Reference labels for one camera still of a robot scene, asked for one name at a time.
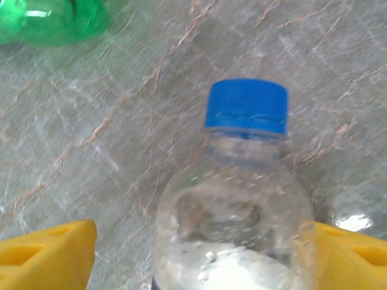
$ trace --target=yellow plastic object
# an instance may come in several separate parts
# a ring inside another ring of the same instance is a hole
[[[316,290],[386,290],[387,241],[315,223]]]
[[[85,290],[97,239],[76,221],[0,242],[0,290]]]

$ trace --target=plastic bottle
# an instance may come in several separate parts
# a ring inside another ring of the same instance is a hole
[[[0,0],[0,44],[72,44],[102,34],[108,25],[100,0]]]
[[[167,184],[155,221],[154,290],[314,289],[308,197],[281,164],[287,92],[213,85],[208,149]]]

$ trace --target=blue bottle cap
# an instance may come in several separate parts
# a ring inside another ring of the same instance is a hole
[[[204,127],[286,134],[288,94],[265,80],[222,80],[212,86]]]

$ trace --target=green plastic bottle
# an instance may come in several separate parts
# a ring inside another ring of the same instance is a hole
[[[0,44],[66,45],[96,37],[108,26],[100,0],[0,0]]]

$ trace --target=gray marble countertop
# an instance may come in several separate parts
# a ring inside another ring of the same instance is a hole
[[[387,239],[385,0],[106,4],[100,39],[0,47],[1,239],[94,219],[89,289],[149,289],[158,197],[229,77],[289,89],[284,163],[316,218]]]

